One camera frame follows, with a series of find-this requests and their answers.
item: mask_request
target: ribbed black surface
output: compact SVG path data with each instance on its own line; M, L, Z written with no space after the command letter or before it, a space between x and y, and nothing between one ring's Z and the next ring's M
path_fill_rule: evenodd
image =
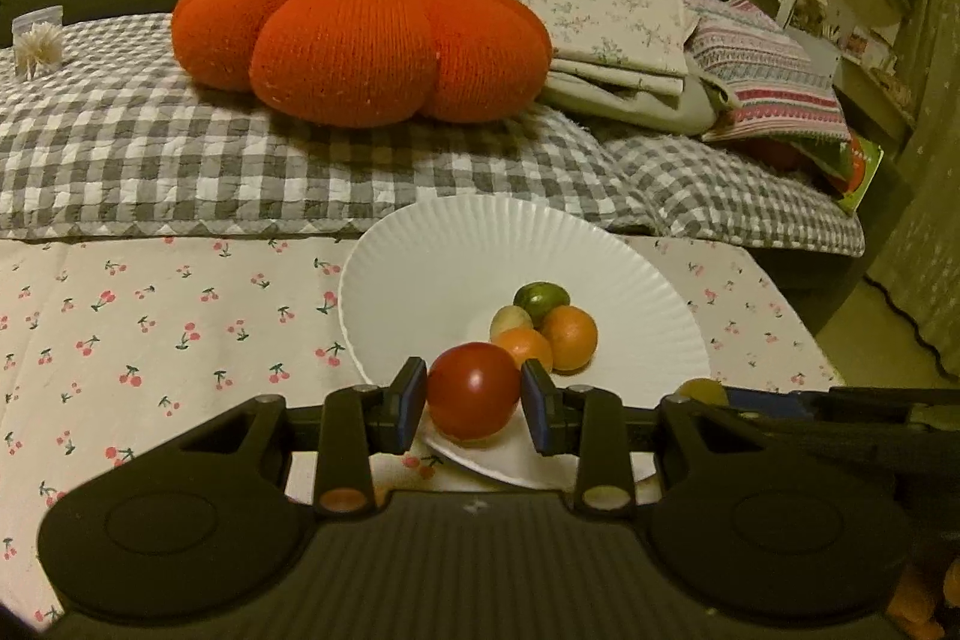
M782 630L710 614L669 584L624 525L551 494L397 493L381 514L320 530L287 579L190 627L105 627L89 640L898 640L885 619Z

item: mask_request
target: floor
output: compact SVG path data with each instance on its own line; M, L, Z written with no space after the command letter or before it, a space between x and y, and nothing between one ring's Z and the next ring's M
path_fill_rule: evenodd
M883 293L861 282L817 335L821 349L849 386L960 389L942 375L913 325L887 306Z

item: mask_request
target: cherry print tablecloth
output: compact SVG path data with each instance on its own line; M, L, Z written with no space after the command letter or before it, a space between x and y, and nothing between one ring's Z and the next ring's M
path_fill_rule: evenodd
M714 377L778 391L839 380L742 249L625 242L688 302ZM65 491L251 396L316 405L359 381L337 317L352 247L330 238L0 242L0 600L37 627L59 615L35 537ZM371 465L380 492L502 487L419 442ZM290 496L309 499L312 467L298 456Z

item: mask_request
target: plastic zip bag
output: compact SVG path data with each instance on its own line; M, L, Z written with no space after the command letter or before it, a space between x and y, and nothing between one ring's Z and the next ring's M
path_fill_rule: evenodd
M13 73L18 79L47 76L64 63L64 8L48 6L13 19Z

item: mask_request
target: folded cloth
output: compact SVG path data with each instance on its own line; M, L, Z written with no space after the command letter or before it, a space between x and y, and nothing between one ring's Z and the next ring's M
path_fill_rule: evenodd
M692 73L683 78L683 92L678 97L632 89L612 92L574 74L551 71L539 101L563 111L696 136L709 129L719 113L730 106L733 94L702 80L696 64L693 67Z
M546 26L555 57L581 63L688 73L683 43L696 22L683 0L518 0Z
M621 88L656 92L660 95L680 95L683 92L683 77L648 74L645 71L628 71L625 68L597 66L593 63L568 61L563 58L554 58L550 62L550 71L562 71L566 74L582 77L590 82L602 82L605 85L618 85Z

